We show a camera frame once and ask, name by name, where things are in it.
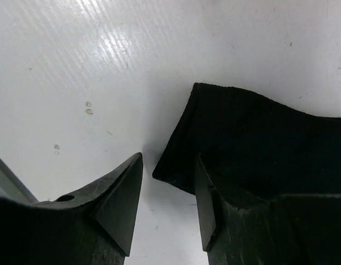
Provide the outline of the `black sock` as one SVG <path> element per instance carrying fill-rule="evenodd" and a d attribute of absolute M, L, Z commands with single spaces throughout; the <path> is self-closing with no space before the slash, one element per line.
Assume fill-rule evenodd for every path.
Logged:
<path fill-rule="evenodd" d="M 222 181 L 232 179 L 263 199 L 341 193 L 341 118 L 196 83 L 152 175 L 194 194 L 196 156 Z"/>

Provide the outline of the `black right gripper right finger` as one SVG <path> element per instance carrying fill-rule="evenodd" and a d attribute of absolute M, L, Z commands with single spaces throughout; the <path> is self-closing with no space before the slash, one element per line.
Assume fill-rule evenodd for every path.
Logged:
<path fill-rule="evenodd" d="M 210 264 L 341 264 L 341 194 L 261 199 L 201 157 L 194 184 Z"/>

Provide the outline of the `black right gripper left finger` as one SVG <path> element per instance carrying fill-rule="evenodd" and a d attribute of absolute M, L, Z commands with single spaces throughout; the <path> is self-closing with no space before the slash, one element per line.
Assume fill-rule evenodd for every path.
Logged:
<path fill-rule="evenodd" d="M 142 174 L 138 152 L 52 202 L 0 197 L 0 264 L 123 264 L 130 255 Z"/>

